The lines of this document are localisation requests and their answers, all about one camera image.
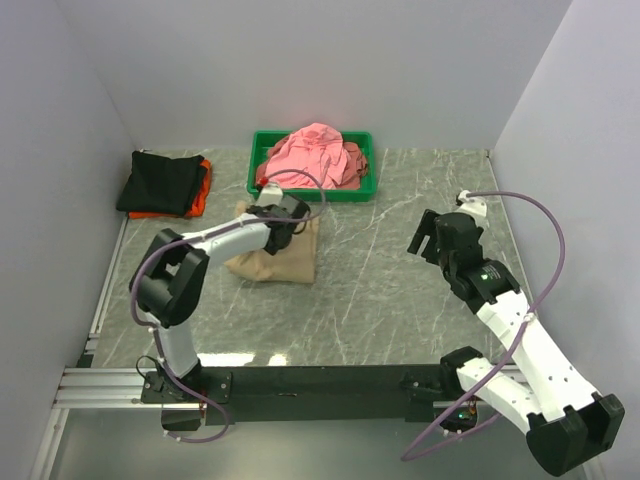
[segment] table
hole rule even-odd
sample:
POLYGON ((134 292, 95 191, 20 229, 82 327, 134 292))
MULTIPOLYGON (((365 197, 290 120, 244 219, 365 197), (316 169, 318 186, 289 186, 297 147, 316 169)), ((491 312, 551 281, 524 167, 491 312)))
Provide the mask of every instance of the table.
MULTIPOLYGON (((128 283, 163 228, 198 231, 233 218, 245 190, 250 151, 155 151, 201 154, 214 168, 201 218, 130 220, 92 367, 132 367, 154 355, 151 335, 129 315, 128 283)), ((191 317, 205 366, 438 363, 471 345, 492 360, 497 338, 457 299, 440 270, 406 250, 422 212, 455 208, 463 189, 494 190, 485 150, 386 149, 376 152, 378 194, 366 204, 333 204, 321 218, 316 282, 255 283, 211 269, 191 317)), ((520 258, 498 197, 488 199, 485 256, 505 263, 525 286, 520 258)))

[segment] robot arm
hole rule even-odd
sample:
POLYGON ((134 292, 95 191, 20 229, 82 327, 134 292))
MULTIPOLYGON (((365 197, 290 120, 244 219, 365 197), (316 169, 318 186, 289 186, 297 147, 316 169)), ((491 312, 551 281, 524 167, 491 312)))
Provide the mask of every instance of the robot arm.
MULTIPOLYGON (((567 360, 534 313, 507 267, 484 258, 479 243, 486 219, 486 201, 458 197, 451 213, 425 211, 409 247, 440 266, 453 293, 510 348, 524 322, 528 322, 513 361, 528 385, 498 373, 477 396, 515 424, 540 465, 553 475, 611 448, 624 408, 615 395, 602 396, 567 360)), ((442 361, 442 384, 451 395, 470 390, 493 368, 477 350, 466 347, 442 361)))
POLYGON ((267 184, 256 203, 235 220, 184 235, 165 229, 155 237, 144 260, 169 243, 202 238, 200 242, 170 249, 160 256, 144 274, 137 298, 145 320, 157 326, 165 355, 163 364, 170 367, 185 385, 197 391, 201 386, 202 367, 187 320, 198 305, 208 269, 255 250, 264 249, 275 255, 289 245, 297 226, 297 223, 268 220, 251 223, 250 220, 259 217, 303 219, 309 211, 309 206, 302 200, 284 195, 276 184, 267 184), (208 238, 214 232, 219 234, 208 238))

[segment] orange cloth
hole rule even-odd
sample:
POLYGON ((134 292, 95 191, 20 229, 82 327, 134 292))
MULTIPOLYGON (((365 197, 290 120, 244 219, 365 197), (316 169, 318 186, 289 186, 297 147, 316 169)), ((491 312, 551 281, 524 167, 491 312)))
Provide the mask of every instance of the orange cloth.
MULTIPOLYGON (((207 169, 207 173, 202 180, 202 185, 200 186, 200 190, 198 190, 198 194, 196 198, 193 199, 193 203, 191 204, 191 208, 185 215, 185 218, 191 217, 200 217, 204 213, 204 209, 207 206, 207 195, 209 195, 209 190, 211 190, 211 173, 213 171, 213 167, 211 166, 211 162, 206 158, 200 162, 200 166, 207 169)), ((152 212, 129 212, 129 218, 149 218, 149 217, 177 217, 177 215, 168 215, 165 213, 152 213, 152 212)))

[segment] brown cloth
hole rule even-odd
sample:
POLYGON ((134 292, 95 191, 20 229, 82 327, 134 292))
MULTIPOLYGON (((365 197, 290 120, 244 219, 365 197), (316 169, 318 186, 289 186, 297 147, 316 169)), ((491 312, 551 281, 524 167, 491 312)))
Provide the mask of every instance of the brown cloth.
MULTIPOLYGON (((256 185, 258 184, 260 179, 264 177, 264 172, 267 169, 267 164, 269 163, 269 160, 271 160, 271 157, 273 157, 280 151, 280 149, 288 139, 289 135, 284 137, 273 147, 271 147, 269 151, 267 151, 267 160, 264 163, 258 165, 258 168, 256 169, 256 185)), ((360 150, 360 147, 358 147, 356 143, 344 142, 342 146, 349 153, 349 159, 347 161, 347 167, 342 174, 342 182, 340 183, 340 185, 336 186, 336 189, 358 190, 360 188, 360 179, 363 178, 369 171, 369 162, 367 162, 367 158, 364 156, 364 153, 362 153, 362 150, 360 150)))
MULTIPOLYGON (((236 217, 247 209, 246 202, 236 205, 236 217)), ((320 219, 306 223, 302 233, 294 235, 287 248, 275 255, 256 250, 233 257, 225 266, 235 275, 257 282, 313 283, 316 276, 316 245, 320 219)))

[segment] white wall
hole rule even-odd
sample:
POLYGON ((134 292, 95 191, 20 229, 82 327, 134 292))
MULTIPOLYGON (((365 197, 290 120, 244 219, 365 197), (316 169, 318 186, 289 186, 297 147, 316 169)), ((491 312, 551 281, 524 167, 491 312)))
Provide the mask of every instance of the white wall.
MULTIPOLYGON (((543 320, 626 418, 602 456, 610 479, 640 478, 640 3, 574 0, 495 149, 504 189, 534 195, 564 226, 567 266, 543 320)), ((536 291, 557 240, 528 206, 508 205, 536 291)))
POLYGON ((570 0, 57 0, 135 142, 495 145, 570 0))
POLYGON ((132 143, 53 1, 0 1, 0 65, 0 476, 19 480, 82 352, 132 143))

